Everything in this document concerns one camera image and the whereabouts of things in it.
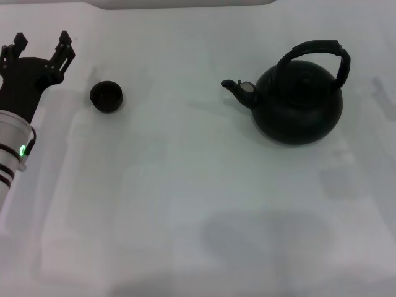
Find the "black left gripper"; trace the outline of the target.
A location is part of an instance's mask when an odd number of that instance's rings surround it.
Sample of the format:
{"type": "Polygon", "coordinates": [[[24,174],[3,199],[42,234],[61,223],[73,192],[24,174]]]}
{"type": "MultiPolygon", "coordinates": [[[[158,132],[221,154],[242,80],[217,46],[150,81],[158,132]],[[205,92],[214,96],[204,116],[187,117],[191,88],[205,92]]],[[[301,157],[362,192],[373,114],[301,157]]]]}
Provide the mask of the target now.
{"type": "Polygon", "coordinates": [[[75,58],[75,51],[67,31],[62,31],[49,61],[35,57],[19,58],[27,43],[23,33],[18,33],[13,44],[1,47],[1,109],[30,123],[43,92],[63,82],[64,74],[75,58]]]}

